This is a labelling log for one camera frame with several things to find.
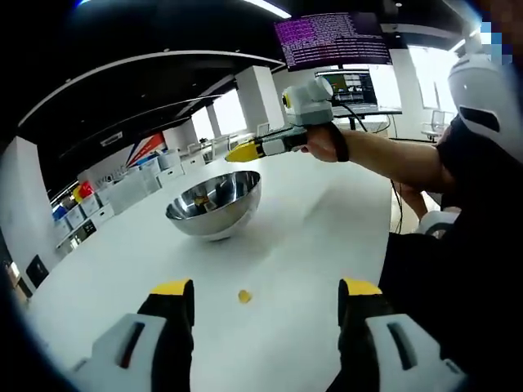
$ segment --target hand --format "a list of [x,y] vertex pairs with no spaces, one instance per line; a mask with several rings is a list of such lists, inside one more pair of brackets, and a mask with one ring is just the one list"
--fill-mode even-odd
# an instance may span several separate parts
[[311,153],[320,161],[337,162],[336,149],[329,130],[321,125],[307,128],[307,144],[302,152]]

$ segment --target white helmet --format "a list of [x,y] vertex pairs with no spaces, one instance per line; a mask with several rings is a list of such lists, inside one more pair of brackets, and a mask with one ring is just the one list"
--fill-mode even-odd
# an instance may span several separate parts
[[467,128],[523,163],[523,117],[518,82],[487,55],[467,55],[450,70],[449,86]]

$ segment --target monitor screen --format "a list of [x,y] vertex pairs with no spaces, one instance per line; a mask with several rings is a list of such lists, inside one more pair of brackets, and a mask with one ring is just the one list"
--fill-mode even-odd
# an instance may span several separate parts
[[345,105],[377,105],[370,72],[362,69],[316,72],[333,87],[333,97]]
[[275,25],[290,71],[325,65],[392,64],[376,14],[303,16]]

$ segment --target desk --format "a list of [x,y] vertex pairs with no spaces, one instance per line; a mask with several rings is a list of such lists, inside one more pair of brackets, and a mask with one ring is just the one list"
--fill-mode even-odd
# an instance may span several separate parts
[[[351,107],[352,110],[354,110],[354,113],[356,113],[360,118],[364,118],[365,116],[379,116],[379,115],[394,115],[394,114],[402,114],[403,112],[401,109],[395,109],[395,108],[385,108],[382,106],[376,106],[374,107]],[[347,109],[345,109],[342,106],[337,106],[333,108],[333,114],[335,118],[349,118],[349,122],[351,125],[351,130],[355,131],[356,129],[356,123],[355,123],[355,117],[352,115],[351,112],[349,112]]]
[[[235,170],[261,173],[260,206],[241,233],[202,243],[164,216],[182,191]],[[220,159],[109,220],[70,253],[35,292],[29,322],[70,368],[152,287],[192,278],[193,390],[326,390],[340,366],[338,281],[378,282],[390,216],[390,182],[355,164],[301,153]],[[253,294],[246,305],[241,289]]]

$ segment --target cable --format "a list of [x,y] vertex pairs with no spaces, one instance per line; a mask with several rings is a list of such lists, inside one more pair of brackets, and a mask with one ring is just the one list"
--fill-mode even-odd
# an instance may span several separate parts
[[363,123],[361,122],[361,118],[356,114],[354,113],[354,110],[352,110],[350,107],[348,107],[347,105],[344,105],[344,104],[341,104],[345,109],[347,109],[349,112],[351,112],[351,114],[356,118],[356,120],[358,120],[358,123],[360,123],[361,127],[363,128],[363,130],[367,133],[369,133],[369,131],[367,131],[367,128],[365,127],[365,125],[363,125]]
[[[367,128],[365,127],[365,125],[363,125],[363,123],[361,122],[361,118],[356,113],[354,113],[354,111],[350,107],[348,107],[347,105],[344,105],[340,102],[337,102],[335,100],[332,100],[332,102],[333,102],[333,104],[339,104],[340,106],[343,106],[345,109],[347,109],[349,112],[351,112],[351,114],[356,118],[356,120],[358,120],[358,123],[360,123],[363,130],[365,132],[369,133],[369,131],[367,131]],[[389,123],[386,127],[384,127],[382,130],[380,130],[380,132],[385,131],[391,125],[391,118],[389,117],[389,115],[387,115],[387,117],[389,118]],[[392,115],[392,122],[394,123],[394,130],[396,131],[396,137],[397,137],[398,131],[396,128],[396,121],[394,119],[394,114]],[[392,184],[392,188],[394,189],[394,194],[396,195],[396,200],[398,201],[398,205],[400,206],[400,221],[398,222],[398,225],[396,226],[396,230],[395,230],[395,232],[397,234],[399,234],[399,233],[401,233],[401,227],[403,226],[403,199],[398,195],[398,191],[394,185],[393,180],[391,180],[391,184]]]
[[373,131],[372,133],[379,133],[379,132],[383,132],[383,131],[387,130],[391,126],[391,116],[387,115],[387,119],[388,119],[388,124],[386,127],[384,127],[383,129],[379,129],[379,127],[378,127],[378,130]]
[[396,186],[394,185],[393,180],[391,180],[391,184],[392,184],[392,189],[394,190],[394,195],[396,196],[396,200],[398,202],[398,206],[400,207],[400,221],[398,222],[398,225],[396,225],[396,229],[394,231],[395,231],[395,233],[400,234],[401,226],[403,225],[403,199],[398,195],[398,191],[396,189]]
[[394,123],[394,133],[396,134],[396,139],[398,138],[398,128],[396,127],[396,119],[394,118],[394,114],[392,114],[392,122]]

